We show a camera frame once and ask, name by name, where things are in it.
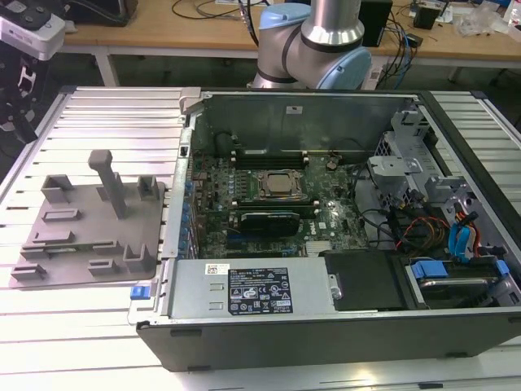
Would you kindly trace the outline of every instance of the screw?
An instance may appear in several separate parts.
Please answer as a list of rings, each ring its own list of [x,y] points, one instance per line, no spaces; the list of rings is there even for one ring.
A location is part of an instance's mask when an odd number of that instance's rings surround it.
[[[342,298],[342,292],[338,287],[331,287],[331,295],[335,300],[340,300]]]

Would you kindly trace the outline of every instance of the gray vertical post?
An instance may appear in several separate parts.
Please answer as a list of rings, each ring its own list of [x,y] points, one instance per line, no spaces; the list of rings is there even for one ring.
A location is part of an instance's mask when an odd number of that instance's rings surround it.
[[[90,153],[89,167],[98,172],[108,199],[118,219],[125,217],[127,205],[121,187],[111,168],[112,154],[107,149],[98,149]]]

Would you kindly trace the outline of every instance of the power supply label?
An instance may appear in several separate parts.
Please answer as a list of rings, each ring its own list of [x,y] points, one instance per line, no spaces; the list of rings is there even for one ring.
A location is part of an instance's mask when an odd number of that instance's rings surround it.
[[[291,314],[290,278],[286,267],[229,269],[228,312],[232,315]]]

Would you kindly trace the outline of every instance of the motherboard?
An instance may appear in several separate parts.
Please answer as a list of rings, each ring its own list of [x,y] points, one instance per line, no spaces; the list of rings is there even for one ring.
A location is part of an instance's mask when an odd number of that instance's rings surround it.
[[[194,157],[199,258],[316,257],[367,247],[340,158],[306,156],[302,166],[280,165],[244,168],[234,159]]]

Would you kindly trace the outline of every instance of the black device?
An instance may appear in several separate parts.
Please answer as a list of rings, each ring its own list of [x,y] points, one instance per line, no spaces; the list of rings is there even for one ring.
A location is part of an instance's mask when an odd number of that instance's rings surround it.
[[[63,0],[66,18],[79,24],[126,26],[138,8],[138,0]]]
[[[286,0],[286,2],[311,4],[311,0]],[[365,29],[362,41],[363,46],[376,47],[380,45],[391,7],[392,0],[361,1],[358,19],[364,24]]]
[[[418,4],[416,16],[414,17],[413,26],[416,29],[431,30],[436,18],[440,16],[441,9],[439,7]]]

